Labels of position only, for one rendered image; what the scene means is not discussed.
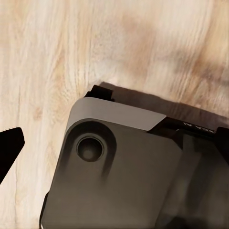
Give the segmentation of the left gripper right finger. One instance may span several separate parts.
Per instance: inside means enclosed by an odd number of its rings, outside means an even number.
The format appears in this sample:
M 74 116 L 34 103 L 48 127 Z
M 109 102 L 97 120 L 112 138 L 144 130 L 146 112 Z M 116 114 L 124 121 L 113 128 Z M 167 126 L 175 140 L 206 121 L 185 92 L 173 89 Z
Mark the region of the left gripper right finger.
M 214 138 L 214 145 L 229 165 L 229 129 L 218 127 Z

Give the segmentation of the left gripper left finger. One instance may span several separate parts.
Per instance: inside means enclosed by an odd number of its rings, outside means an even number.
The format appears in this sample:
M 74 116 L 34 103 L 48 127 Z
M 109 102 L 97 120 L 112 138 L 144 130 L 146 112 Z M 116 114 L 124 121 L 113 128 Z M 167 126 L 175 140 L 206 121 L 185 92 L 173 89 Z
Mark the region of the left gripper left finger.
M 20 127 L 0 133 L 0 184 L 25 145 Z

